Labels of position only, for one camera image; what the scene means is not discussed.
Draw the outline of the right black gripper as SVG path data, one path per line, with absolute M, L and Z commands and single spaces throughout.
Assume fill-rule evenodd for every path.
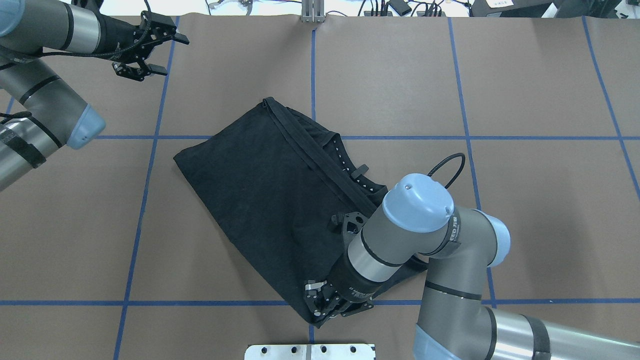
M 348 256 L 341 255 L 332 266 L 327 281 L 304 283 L 304 303 L 315 327 L 320 328 L 338 315 L 349 317 L 373 309 L 373 296 L 380 288 L 380 282 L 362 276 Z

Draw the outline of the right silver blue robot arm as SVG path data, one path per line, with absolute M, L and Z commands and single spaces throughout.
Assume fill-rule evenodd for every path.
M 639 344 L 482 305 L 487 269 L 509 253 L 498 218 L 455 205 L 431 177 L 407 174 L 365 218 L 328 276 L 305 286 L 313 325 L 372 306 L 417 254 L 428 257 L 416 360 L 637 360 Z

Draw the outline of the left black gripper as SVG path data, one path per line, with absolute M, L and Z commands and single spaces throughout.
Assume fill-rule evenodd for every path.
M 188 37 L 178 32 L 173 18 L 164 14 L 143 13 L 137 26 L 105 14 L 99 16 L 98 22 L 99 59 L 115 61 L 112 68 L 117 76 L 137 82 L 143 82 L 148 76 L 167 76 L 169 71 L 164 66 L 147 64 L 142 60 L 137 62 L 138 67 L 125 63 L 134 62 L 136 56 L 147 58 L 153 48 L 167 41 L 190 44 Z

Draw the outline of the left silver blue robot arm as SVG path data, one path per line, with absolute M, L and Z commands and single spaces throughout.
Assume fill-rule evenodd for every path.
M 147 63 L 155 47 L 190 43 L 173 18 L 154 13 L 149 3 L 139 25 L 101 13 L 102 6 L 102 0 L 1 2 L 1 89 L 23 106 L 23 111 L 1 114 L 2 190 L 60 148 L 79 150 L 106 127 L 44 58 L 109 60 L 117 76 L 142 82 L 168 75 L 164 66 Z

